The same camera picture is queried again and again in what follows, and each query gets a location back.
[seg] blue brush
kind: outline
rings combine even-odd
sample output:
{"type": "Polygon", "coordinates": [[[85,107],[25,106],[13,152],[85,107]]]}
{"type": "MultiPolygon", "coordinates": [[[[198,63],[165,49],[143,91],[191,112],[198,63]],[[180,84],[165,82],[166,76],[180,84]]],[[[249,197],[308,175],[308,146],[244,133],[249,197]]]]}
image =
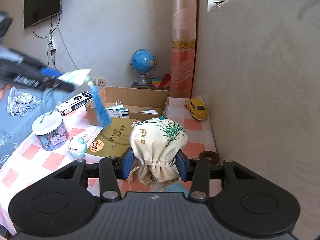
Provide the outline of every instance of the blue brush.
{"type": "Polygon", "coordinates": [[[90,88],[90,93],[92,94],[99,125],[103,127],[109,126],[111,124],[111,118],[108,112],[105,110],[104,105],[101,102],[98,90],[96,89],[96,87],[94,86],[94,84],[89,78],[87,78],[85,81],[87,82],[90,88]]]}

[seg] pink checkered cloth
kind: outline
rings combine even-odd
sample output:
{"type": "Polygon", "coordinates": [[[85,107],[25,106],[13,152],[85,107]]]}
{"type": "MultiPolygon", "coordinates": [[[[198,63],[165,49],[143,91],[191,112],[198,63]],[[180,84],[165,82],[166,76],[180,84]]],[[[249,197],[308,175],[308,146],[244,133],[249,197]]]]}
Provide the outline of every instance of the pink checkered cloth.
{"type": "MultiPolygon", "coordinates": [[[[184,106],[183,98],[170,98],[167,118],[182,125],[188,135],[189,141],[183,148],[187,157],[198,157],[203,151],[216,151],[213,140],[209,118],[198,121],[191,117],[191,114],[184,106]]],[[[90,145],[101,131],[101,127],[90,125],[85,107],[77,109],[63,117],[63,121],[69,131],[69,138],[82,131],[92,134],[88,145],[90,145]]],[[[86,154],[87,163],[97,163],[100,157],[86,154]]],[[[0,224],[15,235],[16,231],[8,215],[10,200],[19,191],[32,183],[48,176],[68,163],[74,161],[68,152],[68,142],[55,151],[45,151],[41,148],[36,136],[31,133],[15,150],[10,158],[0,169],[0,224]]],[[[180,183],[189,189],[190,182],[180,183]]],[[[129,190],[127,180],[118,180],[120,190],[129,190]]],[[[162,188],[159,183],[153,187],[146,187],[138,179],[131,183],[132,191],[159,191],[162,188]]],[[[89,179],[88,190],[95,196],[99,196],[99,179],[89,179]]],[[[219,180],[210,181],[210,195],[214,196],[221,191],[219,180]]]]}

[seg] white wall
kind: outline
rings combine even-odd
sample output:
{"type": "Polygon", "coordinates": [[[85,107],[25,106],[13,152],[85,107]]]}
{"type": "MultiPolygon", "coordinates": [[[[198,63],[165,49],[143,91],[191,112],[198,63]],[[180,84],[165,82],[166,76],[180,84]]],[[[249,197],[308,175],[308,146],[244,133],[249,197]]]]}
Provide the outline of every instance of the white wall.
{"type": "Polygon", "coordinates": [[[193,96],[204,94],[217,151],[293,193],[301,206],[294,234],[314,239],[320,234],[320,3],[227,0],[207,12],[207,0],[200,0],[199,7],[193,96]]]}
{"type": "MultiPolygon", "coordinates": [[[[4,45],[47,62],[49,38],[37,38],[32,28],[23,30],[23,1],[0,0],[0,9],[14,18],[4,45]]],[[[59,27],[79,68],[91,68],[92,76],[105,76],[107,85],[128,87],[138,76],[130,65],[137,49],[155,54],[158,67],[152,76],[170,73],[171,22],[172,0],[62,0],[59,27]]],[[[36,25],[35,33],[45,36],[50,23],[36,25]]],[[[64,72],[75,69],[58,30],[53,37],[56,66],[64,72]]]]}

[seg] cloth bag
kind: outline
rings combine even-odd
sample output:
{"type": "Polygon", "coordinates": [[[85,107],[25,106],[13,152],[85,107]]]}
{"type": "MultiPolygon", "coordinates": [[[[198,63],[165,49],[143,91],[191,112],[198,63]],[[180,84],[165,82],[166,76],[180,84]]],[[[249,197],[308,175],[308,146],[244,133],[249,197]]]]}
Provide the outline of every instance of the cloth bag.
{"type": "Polygon", "coordinates": [[[188,142],[188,136],[182,126],[163,116],[152,118],[137,124],[130,136],[129,143],[136,157],[128,181],[132,181],[135,171],[144,185],[163,182],[170,185],[179,179],[172,168],[178,150],[188,142]]]}

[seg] wall-mounted tv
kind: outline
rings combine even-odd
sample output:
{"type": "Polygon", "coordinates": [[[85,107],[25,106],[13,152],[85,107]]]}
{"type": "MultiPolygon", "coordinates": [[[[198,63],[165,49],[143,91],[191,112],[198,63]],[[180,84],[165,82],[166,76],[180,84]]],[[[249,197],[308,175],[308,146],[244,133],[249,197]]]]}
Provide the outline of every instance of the wall-mounted tv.
{"type": "Polygon", "coordinates": [[[27,29],[61,13],[61,0],[25,0],[23,27],[27,29]]]}

